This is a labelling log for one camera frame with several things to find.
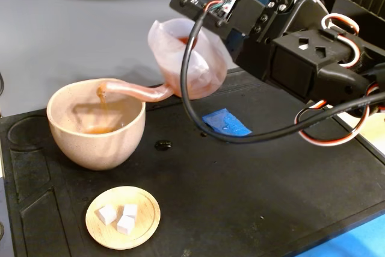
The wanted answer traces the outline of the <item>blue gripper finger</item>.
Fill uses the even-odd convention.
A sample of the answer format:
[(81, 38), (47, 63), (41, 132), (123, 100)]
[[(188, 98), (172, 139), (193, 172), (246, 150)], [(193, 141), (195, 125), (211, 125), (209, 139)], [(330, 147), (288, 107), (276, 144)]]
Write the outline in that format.
[[(270, 0), (258, 0), (265, 7), (268, 5)], [(247, 38), (246, 35), (239, 33), (237, 30), (232, 30), (227, 38), (227, 50), (232, 58), (236, 58), (242, 48), (244, 40)]]

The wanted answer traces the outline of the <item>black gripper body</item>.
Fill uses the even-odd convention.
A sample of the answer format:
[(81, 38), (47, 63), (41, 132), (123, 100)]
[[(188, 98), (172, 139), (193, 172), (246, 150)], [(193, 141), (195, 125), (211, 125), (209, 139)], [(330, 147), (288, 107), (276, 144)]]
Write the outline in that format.
[(321, 27), (327, 14), (316, 0), (258, 0), (265, 8), (249, 33), (244, 37), (236, 64), (258, 79), (268, 70), (274, 39), (297, 31)]

